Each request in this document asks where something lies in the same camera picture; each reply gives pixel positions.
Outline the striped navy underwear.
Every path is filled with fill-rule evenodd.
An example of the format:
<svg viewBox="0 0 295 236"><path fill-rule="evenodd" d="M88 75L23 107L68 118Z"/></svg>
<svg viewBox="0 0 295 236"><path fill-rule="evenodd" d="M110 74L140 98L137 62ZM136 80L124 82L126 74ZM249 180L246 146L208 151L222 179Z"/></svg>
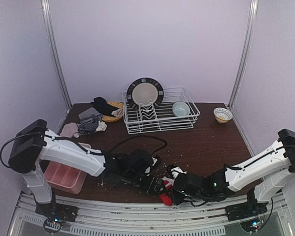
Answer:
<svg viewBox="0 0 295 236"><path fill-rule="evenodd" d="M102 120L102 116L92 115L91 117L81 121L78 133L79 135L89 135L99 131L105 131L107 124Z"/></svg>

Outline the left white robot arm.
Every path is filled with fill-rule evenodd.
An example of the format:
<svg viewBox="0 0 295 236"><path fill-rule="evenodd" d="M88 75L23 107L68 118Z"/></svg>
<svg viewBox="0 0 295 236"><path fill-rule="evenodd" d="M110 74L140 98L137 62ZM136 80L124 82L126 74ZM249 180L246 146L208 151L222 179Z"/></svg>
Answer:
<svg viewBox="0 0 295 236"><path fill-rule="evenodd" d="M99 150L83 147L73 138L61 137L47 128L47 122L38 119L4 143L12 149L7 162L2 164L22 175L27 187L39 204L54 202L54 194L40 168L40 161L64 164L93 177L107 178L116 183L122 181L158 196L165 190L162 179L151 172L160 163L160 157L137 149L130 154L115 153L114 149Z"/></svg>

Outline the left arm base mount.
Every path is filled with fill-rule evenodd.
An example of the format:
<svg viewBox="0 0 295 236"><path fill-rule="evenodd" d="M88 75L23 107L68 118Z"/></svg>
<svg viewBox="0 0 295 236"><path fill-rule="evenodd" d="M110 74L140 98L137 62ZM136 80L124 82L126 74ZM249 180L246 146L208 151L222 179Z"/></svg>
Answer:
<svg viewBox="0 0 295 236"><path fill-rule="evenodd" d="M75 222L78 208L58 203L37 204L35 212L46 217L43 229L49 234L56 234L67 222Z"/></svg>

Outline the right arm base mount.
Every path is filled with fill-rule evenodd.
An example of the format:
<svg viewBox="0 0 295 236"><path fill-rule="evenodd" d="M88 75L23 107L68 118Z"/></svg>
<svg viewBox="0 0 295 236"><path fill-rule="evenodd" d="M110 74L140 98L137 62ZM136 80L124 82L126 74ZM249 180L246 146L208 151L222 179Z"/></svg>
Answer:
<svg viewBox="0 0 295 236"><path fill-rule="evenodd" d="M272 216L274 208L273 198L271 198L270 202L271 209L267 218L267 203L247 201L242 204L227 206L225 211L228 221L241 220L240 226L246 233L257 233L265 227Z"/></svg>

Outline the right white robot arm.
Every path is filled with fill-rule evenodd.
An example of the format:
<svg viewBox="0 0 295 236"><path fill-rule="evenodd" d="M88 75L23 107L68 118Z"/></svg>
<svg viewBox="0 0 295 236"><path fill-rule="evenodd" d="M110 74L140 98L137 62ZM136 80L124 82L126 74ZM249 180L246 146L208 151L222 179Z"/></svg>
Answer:
<svg viewBox="0 0 295 236"><path fill-rule="evenodd" d="M267 203L295 177L295 132L282 129L278 140L261 153L235 166L224 165L213 174L200 177L170 168L174 183L167 195L174 205L184 202L220 202L252 182L264 181L252 189L252 202Z"/></svg>

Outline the red white-trimmed underwear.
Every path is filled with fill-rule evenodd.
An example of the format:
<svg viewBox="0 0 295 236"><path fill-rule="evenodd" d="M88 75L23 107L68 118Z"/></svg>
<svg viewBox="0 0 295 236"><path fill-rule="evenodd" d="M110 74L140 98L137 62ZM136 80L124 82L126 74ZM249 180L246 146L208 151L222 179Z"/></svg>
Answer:
<svg viewBox="0 0 295 236"><path fill-rule="evenodd" d="M165 205L172 206L173 205L172 190L173 190L174 180L168 177L163 177L162 180L164 181L165 192L161 193L159 195L159 198L162 200L162 202Z"/></svg>

